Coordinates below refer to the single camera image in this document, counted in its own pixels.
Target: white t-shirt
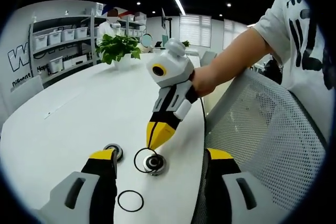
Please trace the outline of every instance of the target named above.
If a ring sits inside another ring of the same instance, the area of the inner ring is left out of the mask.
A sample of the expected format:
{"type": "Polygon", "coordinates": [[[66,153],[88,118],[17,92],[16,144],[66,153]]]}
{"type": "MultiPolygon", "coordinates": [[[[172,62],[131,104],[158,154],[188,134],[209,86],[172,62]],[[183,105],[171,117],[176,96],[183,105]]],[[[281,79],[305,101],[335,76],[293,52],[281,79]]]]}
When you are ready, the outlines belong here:
{"type": "Polygon", "coordinates": [[[120,35],[120,28],[112,28],[108,21],[101,23],[98,27],[97,45],[102,42],[105,34],[115,37],[116,35],[120,35]]]}
{"type": "Polygon", "coordinates": [[[334,87],[324,39],[304,0],[275,0],[253,27],[279,56],[282,84],[302,103],[329,141],[334,87]]]}

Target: potted plant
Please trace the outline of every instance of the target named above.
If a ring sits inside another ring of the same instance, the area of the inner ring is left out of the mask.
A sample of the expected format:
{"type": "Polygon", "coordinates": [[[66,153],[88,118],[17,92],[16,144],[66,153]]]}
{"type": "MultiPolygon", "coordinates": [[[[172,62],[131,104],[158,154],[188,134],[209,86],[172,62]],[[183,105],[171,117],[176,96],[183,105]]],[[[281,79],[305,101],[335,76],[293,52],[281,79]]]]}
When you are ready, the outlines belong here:
{"type": "Polygon", "coordinates": [[[189,41],[184,41],[184,42],[182,42],[182,44],[185,46],[185,47],[188,47],[188,46],[190,46],[190,43],[189,43],[189,41]]]}
{"type": "Polygon", "coordinates": [[[138,41],[133,37],[116,35],[112,38],[105,34],[96,52],[103,55],[101,62],[110,65],[114,61],[115,67],[122,70],[130,67],[131,56],[140,59],[140,49],[136,47],[137,44],[138,41]]]}

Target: hand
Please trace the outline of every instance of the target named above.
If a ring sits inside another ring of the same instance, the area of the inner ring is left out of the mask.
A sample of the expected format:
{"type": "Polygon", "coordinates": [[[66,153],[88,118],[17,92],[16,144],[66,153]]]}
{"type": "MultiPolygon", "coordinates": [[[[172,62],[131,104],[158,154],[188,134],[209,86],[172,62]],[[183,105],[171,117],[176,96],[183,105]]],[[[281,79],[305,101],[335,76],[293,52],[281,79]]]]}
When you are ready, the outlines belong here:
{"type": "Polygon", "coordinates": [[[192,82],[196,93],[200,97],[210,94],[217,86],[215,74],[210,65],[196,68],[192,82]]]}

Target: green leaves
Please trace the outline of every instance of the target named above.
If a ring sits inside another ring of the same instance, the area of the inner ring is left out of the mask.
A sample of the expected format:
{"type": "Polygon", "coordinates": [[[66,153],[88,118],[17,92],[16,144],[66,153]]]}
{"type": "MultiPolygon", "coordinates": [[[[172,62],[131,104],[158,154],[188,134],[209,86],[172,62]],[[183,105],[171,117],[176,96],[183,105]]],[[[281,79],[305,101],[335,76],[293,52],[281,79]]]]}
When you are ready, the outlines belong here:
{"type": "Polygon", "coordinates": [[[185,47],[190,46],[190,42],[189,42],[188,40],[182,42],[182,44],[183,44],[185,47]]]}
{"type": "Polygon", "coordinates": [[[132,53],[132,56],[133,58],[135,59],[139,59],[140,60],[140,48],[139,47],[136,47],[135,50],[133,50],[131,53],[132,53]]]}
{"type": "Polygon", "coordinates": [[[138,41],[134,37],[116,35],[112,38],[105,34],[96,52],[103,54],[101,61],[110,65],[113,60],[120,61],[125,54],[132,54],[135,59],[140,59],[141,51],[136,47],[137,44],[138,41]]]}

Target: metal bearing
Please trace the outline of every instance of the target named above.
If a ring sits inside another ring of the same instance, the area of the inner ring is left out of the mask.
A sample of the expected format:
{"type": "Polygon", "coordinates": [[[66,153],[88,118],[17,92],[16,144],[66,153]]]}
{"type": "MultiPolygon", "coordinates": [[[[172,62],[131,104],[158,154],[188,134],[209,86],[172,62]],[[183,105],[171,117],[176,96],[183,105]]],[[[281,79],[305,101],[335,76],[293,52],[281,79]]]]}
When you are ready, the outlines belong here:
{"type": "Polygon", "coordinates": [[[164,172],[166,159],[160,154],[152,154],[143,160],[143,167],[152,176],[159,176],[164,172]]]}
{"type": "Polygon", "coordinates": [[[104,147],[104,150],[108,149],[115,149],[117,151],[117,162],[122,160],[123,157],[123,150],[118,144],[108,144],[107,146],[104,147]]]}

